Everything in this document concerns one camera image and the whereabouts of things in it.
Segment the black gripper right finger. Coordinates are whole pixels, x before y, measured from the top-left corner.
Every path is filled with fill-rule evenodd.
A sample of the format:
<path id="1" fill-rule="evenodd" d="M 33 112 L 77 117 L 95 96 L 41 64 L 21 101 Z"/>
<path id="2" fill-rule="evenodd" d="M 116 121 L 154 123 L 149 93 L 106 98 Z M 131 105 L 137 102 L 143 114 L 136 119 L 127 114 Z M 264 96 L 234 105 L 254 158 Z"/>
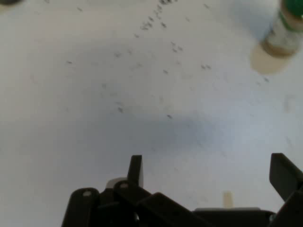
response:
<path id="1" fill-rule="evenodd" d="M 284 201 L 272 219 L 271 227 L 301 227 L 303 225 L 303 172 L 284 154 L 273 153 L 269 180 Z"/>

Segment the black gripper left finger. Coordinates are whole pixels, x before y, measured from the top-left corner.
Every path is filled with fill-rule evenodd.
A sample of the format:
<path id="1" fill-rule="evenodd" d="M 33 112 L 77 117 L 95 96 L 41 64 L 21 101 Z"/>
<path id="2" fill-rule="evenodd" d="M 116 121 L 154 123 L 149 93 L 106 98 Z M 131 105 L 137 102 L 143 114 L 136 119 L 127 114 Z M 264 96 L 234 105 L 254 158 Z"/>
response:
<path id="1" fill-rule="evenodd" d="M 115 184 L 114 192 L 124 203 L 139 203 L 151 196 L 151 193 L 143 189 L 142 155 L 131 157 L 127 178 Z"/>

